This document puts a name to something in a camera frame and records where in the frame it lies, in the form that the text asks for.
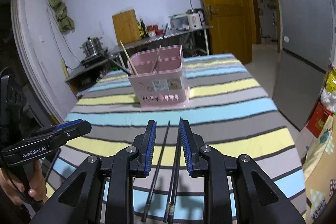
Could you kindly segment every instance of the gray refrigerator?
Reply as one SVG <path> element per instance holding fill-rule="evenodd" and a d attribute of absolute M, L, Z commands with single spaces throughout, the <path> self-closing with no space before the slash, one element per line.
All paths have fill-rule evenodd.
<path fill-rule="evenodd" d="M 282 52 L 273 100 L 301 130 L 325 85 L 335 52 L 335 0 L 279 0 Z"/>

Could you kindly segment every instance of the green towel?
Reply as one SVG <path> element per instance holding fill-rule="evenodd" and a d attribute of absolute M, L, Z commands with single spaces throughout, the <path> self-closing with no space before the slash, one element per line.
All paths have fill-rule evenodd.
<path fill-rule="evenodd" d="M 67 6 L 62 0 L 48 0 L 50 6 L 55 11 L 56 20 L 58 21 L 58 27 L 61 32 L 71 30 L 75 27 L 73 20 L 68 17 Z"/>

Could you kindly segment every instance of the wooden cutting board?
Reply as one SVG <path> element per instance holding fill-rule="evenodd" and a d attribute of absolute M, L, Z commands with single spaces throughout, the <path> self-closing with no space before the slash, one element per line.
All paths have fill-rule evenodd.
<path fill-rule="evenodd" d="M 118 45 L 120 40 L 126 44 L 141 39 L 134 10 L 113 15 L 112 21 Z"/>

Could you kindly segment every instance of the white kettle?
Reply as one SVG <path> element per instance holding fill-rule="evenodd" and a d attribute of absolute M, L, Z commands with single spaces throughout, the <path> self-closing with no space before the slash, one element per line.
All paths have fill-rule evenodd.
<path fill-rule="evenodd" d="M 199 12 L 202 13 L 203 20 L 201 20 Z M 205 22 L 205 13 L 203 9 L 190 9 L 187 10 L 188 24 L 190 30 L 202 28 L 202 23 Z"/>

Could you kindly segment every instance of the door handle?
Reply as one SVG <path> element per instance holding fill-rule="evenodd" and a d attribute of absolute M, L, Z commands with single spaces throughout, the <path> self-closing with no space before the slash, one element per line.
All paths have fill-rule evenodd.
<path fill-rule="evenodd" d="M 212 15 L 218 15 L 218 8 L 211 9 L 211 5 L 208 5 L 209 18 L 212 19 Z"/>

